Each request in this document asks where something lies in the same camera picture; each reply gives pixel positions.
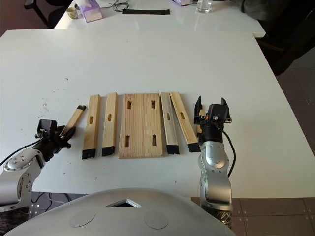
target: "black strip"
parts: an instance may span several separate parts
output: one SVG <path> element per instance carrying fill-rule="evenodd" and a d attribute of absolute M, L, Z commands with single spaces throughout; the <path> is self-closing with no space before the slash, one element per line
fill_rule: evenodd
<path fill-rule="evenodd" d="M 96 153 L 96 149 L 88 149 L 82 151 L 82 160 L 94 158 Z"/>
<path fill-rule="evenodd" d="M 201 152 L 200 146 L 198 143 L 187 144 L 190 152 Z"/>
<path fill-rule="evenodd" d="M 83 105 L 79 105 L 79 106 L 77 107 L 77 109 L 83 110 L 83 111 L 85 111 L 86 108 L 87 108 L 87 107 L 86 107 L 86 106 L 83 106 Z"/>
<path fill-rule="evenodd" d="M 170 15 L 170 10 L 133 10 L 124 9 L 123 14 L 125 15 Z"/>
<path fill-rule="evenodd" d="M 178 145 L 166 145 L 168 154 L 179 154 Z"/>
<path fill-rule="evenodd" d="M 109 156 L 109 155 L 113 155 L 114 153 L 115 153 L 115 146 L 102 148 L 102 156 Z"/>

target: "small wooden stick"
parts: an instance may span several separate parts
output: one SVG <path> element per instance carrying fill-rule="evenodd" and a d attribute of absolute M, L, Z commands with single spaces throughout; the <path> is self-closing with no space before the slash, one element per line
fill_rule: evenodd
<path fill-rule="evenodd" d="M 74 127 L 77 122 L 79 121 L 81 115 L 84 113 L 86 109 L 86 106 L 84 105 L 79 105 L 75 112 L 73 113 L 72 117 L 68 121 L 67 125 L 64 127 L 63 131 L 61 132 L 61 135 L 64 135 L 69 129 Z"/>
<path fill-rule="evenodd" d="M 204 116 L 205 115 L 205 112 L 204 112 L 203 109 L 200 110 L 199 115 L 200 116 Z M 202 133 L 202 130 L 201 130 L 200 124 L 198 124 L 197 125 L 197 134 L 201 134 L 201 133 Z"/>
<path fill-rule="evenodd" d="M 106 112 L 102 144 L 102 156 L 115 153 L 117 127 L 117 93 L 110 93 L 106 98 Z"/>
<path fill-rule="evenodd" d="M 95 157 L 100 101 L 101 97 L 99 95 L 90 96 L 87 126 L 84 133 L 82 160 Z"/>
<path fill-rule="evenodd" d="M 175 108 L 177 119 L 179 121 L 179 124 L 182 129 L 189 151 L 200 152 L 200 147 L 198 144 L 196 134 L 189 121 L 181 96 L 179 95 L 178 92 L 171 92 L 170 95 L 171 95 L 172 103 Z"/>
<path fill-rule="evenodd" d="M 166 135 L 166 149 L 168 154 L 179 154 L 175 123 L 172 112 L 171 97 L 167 92 L 161 92 L 164 129 Z"/>

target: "wooden slat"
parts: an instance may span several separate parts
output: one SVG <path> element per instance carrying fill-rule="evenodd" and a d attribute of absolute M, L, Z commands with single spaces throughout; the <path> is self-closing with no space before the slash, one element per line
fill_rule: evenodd
<path fill-rule="evenodd" d="M 77 107 L 77 109 L 73 113 L 72 117 L 68 121 L 67 125 L 64 127 L 61 135 L 64 135 L 69 129 L 71 129 L 72 127 L 74 127 L 77 124 L 81 115 L 84 113 L 85 109 L 86 109 L 86 106 L 83 106 L 83 105 L 79 105 Z"/>
<path fill-rule="evenodd" d="M 200 147 L 198 144 L 198 140 L 188 118 L 188 114 L 184 108 L 181 96 L 178 92 L 171 92 L 170 96 L 189 151 L 199 152 Z"/>
<path fill-rule="evenodd" d="M 203 109 L 200 110 L 199 112 L 199 115 L 200 116 L 204 116 L 205 115 L 205 111 Z M 202 133 L 202 130 L 201 130 L 201 127 L 200 127 L 200 124 L 197 125 L 197 134 L 201 134 Z"/>
<path fill-rule="evenodd" d="M 84 133 L 82 160 L 95 157 L 97 147 L 100 102 L 101 97 L 99 95 L 90 96 L 87 126 Z"/>
<path fill-rule="evenodd" d="M 159 94 L 125 94 L 119 158 L 163 155 Z"/>
<path fill-rule="evenodd" d="M 102 156 L 115 153 L 117 127 L 117 93 L 110 93 L 106 98 L 106 112 L 102 143 Z"/>
<path fill-rule="evenodd" d="M 174 116 L 172 111 L 172 103 L 169 93 L 161 92 L 161 103 L 163 110 L 167 152 L 168 154 L 179 154 Z"/>

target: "desk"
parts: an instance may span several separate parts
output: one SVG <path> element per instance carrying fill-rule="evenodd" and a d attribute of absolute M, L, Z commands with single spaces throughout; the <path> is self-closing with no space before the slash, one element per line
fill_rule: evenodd
<path fill-rule="evenodd" d="M 242 13 L 237 4 L 229 1 L 214 1 L 210 14 L 196 12 L 196 5 L 179 6 L 171 0 L 130 0 L 130 9 L 170 9 L 171 15 L 122 15 L 104 8 L 101 10 L 104 19 L 89 23 L 82 15 L 80 19 L 72 20 L 65 13 L 55 29 L 251 32 L 256 38 L 265 35 L 257 20 Z"/>
<path fill-rule="evenodd" d="M 90 95 L 103 96 L 95 159 L 81 160 L 85 112 L 72 148 L 46 164 L 34 191 L 148 187 L 198 196 L 199 153 L 188 151 L 178 124 L 180 155 L 101 157 L 107 93 L 119 94 L 120 117 L 124 93 L 179 91 L 191 122 L 198 96 L 205 107 L 227 100 L 233 123 L 225 130 L 237 154 L 233 197 L 315 196 L 315 158 L 251 33 L 9 30 L 0 38 L 0 56 L 1 159 L 34 140 L 40 118 L 66 124 Z"/>

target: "black end cap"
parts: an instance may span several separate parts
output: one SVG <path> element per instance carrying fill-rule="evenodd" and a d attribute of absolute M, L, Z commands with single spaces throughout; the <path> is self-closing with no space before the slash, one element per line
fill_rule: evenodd
<path fill-rule="evenodd" d="M 168 154 L 179 154 L 178 145 L 166 145 L 166 149 Z"/>
<path fill-rule="evenodd" d="M 200 146 L 198 143 L 187 144 L 190 152 L 201 152 Z"/>
<path fill-rule="evenodd" d="M 83 105 L 79 105 L 79 106 L 77 107 L 77 109 L 83 110 L 83 111 L 85 111 L 86 108 L 87 108 L 87 107 L 86 107 L 86 106 L 83 106 Z"/>
<path fill-rule="evenodd" d="M 94 158 L 96 153 L 96 149 L 88 149 L 82 151 L 82 160 L 87 160 L 90 158 Z"/>
<path fill-rule="evenodd" d="M 114 153 L 115 153 L 115 146 L 102 148 L 102 156 L 109 156 L 109 155 L 113 155 Z"/>

